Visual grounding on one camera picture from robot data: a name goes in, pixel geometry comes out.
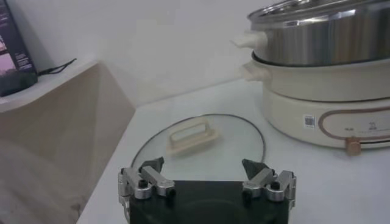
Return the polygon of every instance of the black cable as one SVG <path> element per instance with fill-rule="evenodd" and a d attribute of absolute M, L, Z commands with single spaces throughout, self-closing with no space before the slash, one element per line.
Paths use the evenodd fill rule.
<path fill-rule="evenodd" d="M 77 58 L 74 58 L 73 60 L 61 65 L 61 66 L 58 66 L 58 67 L 54 67 L 54 68 L 49 68 L 49 69 L 45 69 L 43 71 L 40 71 L 38 72 L 38 76 L 41 76 L 41 75 L 54 75 L 54 74 L 58 74 L 62 71 L 64 71 L 69 65 L 71 65 L 74 61 L 76 61 Z"/>

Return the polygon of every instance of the wire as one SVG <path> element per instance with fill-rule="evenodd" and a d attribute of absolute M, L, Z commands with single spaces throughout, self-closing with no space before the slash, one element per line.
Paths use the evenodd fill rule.
<path fill-rule="evenodd" d="M 216 113 L 216 114 L 203 114 L 203 115 L 198 115 L 198 116 L 194 116 L 194 117 L 188 117 L 188 118 L 183 119 L 183 120 L 181 120 L 181 121 L 177 121 L 177 122 L 171 124 L 170 126 L 164 128 L 164 129 L 162 129 L 161 131 L 157 132 L 155 135 L 153 135 L 151 138 L 149 138 L 149 139 L 145 142 L 145 144 L 142 145 L 142 147 L 139 149 L 139 151 L 138 151 L 138 152 L 136 153 L 136 155 L 134 156 L 134 158 L 133 158 L 133 160 L 132 160 L 132 164 L 131 164 L 130 167 L 133 167 L 133 166 L 134 166 L 134 162 L 135 162 L 135 160 L 137 159 L 138 155 L 141 153 L 142 149 L 144 149 L 145 146 L 146 146 L 149 142 L 151 142 L 151 140 L 153 140 L 153 139 L 154 139 L 157 135 L 159 135 L 161 132 L 163 132 L 163 131 L 165 131 L 165 130 L 171 128 L 172 126 L 175 126 L 175 125 L 177 125 L 177 124 L 179 124 L 179 123 L 181 123 L 181 122 L 185 122 L 185 121 L 188 121 L 188 120 L 193 119 L 193 118 L 204 117 L 204 116 L 228 116 L 228 117 L 235 117 L 235 118 L 238 118 L 238 119 L 241 119 L 241 120 L 243 120 L 243 121 L 248 122 L 251 126 L 253 126 L 253 128 L 256 129 L 256 131 L 259 133 L 259 135 L 260 135 L 260 137 L 261 137 L 261 141 L 263 142 L 263 155 L 261 156 L 261 161 L 260 161 L 260 162 L 263 163 L 263 162 L 265 161 L 265 158 L 266 158 L 266 141 L 265 141 L 265 139 L 264 139 L 264 136 L 263 136 L 262 132 L 260 131 L 260 129 L 258 129 L 258 127 L 257 127 L 255 124 L 253 124 L 250 120 L 248 120 L 248 119 L 246 119 L 246 118 L 243 118 L 243 117 L 240 117 L 240 116 L 237 116 L 237 115 L 234 115 L 234 114 L 219 114 L 219 113 Z"/>
<path fill-rule="evenodd" d="M 54 75 L 54 74 L 58 74 L 58 73 L 61 73 L 62 71 L 64 71 L 69 65 L 71 65 L 73 62 L 75 62 L 77 60 L 77 58 L 74 58 L 73 60 L 61 65 L 61 66 L 58 66 L 58 67 L 54 67 L 54 68 L 49 68 L 49 69 L 45 69 L 43 71 L 40 71 L 38 73 L 38 76 L 41 76 L 41 75 Z"/>

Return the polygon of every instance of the white countertop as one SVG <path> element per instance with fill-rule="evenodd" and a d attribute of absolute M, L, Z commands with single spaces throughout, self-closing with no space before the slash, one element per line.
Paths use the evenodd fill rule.
<path fill-rule="evenodd" d="M 260 112 L 261 84 L 243 80 L 202 89 L 137 108 L 99 180 L 78 224 L 123 223 L 118 177 L 138 149 L 175 121 L 205 113 L 230 113 L 252 121 L 268 145 L 266 164 L 297 175 L 292 224 L 390 223 L 390 149 L 348 157 L 341 149 L 320 147 L 274 129 Z"/>

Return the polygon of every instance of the stainless steel pot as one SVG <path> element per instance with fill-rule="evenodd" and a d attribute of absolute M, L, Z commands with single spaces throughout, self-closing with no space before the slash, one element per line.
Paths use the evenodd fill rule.
<path fill-rule="evenodd" d="M 390 58 L 390 1 L 292 0 L 251 13 L 236 41 L 279 66 L 330 66 Z"/>

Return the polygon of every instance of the white pot handle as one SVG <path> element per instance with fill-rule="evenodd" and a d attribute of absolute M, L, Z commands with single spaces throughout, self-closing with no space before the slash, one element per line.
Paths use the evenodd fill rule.
<path fill-rule="evenodd" d="M 262 48 L 268 44 L 266 33 L 261 31 L 245 31 L 240 36 L 235 37 L 231 42 L 238 48 Z"/>
<path fill-rule="evenodd" d="M 269 72 L 269 70 L 262 66 L 256 65 L 256 62 L 254 61 L 250 61 L 245 65 L 242 65 L 242 67 L 240 67 L 239 69 L 239 73 L 248 82 L 250 81 L 265 82 L 271 79 L 271 73 Z"/>

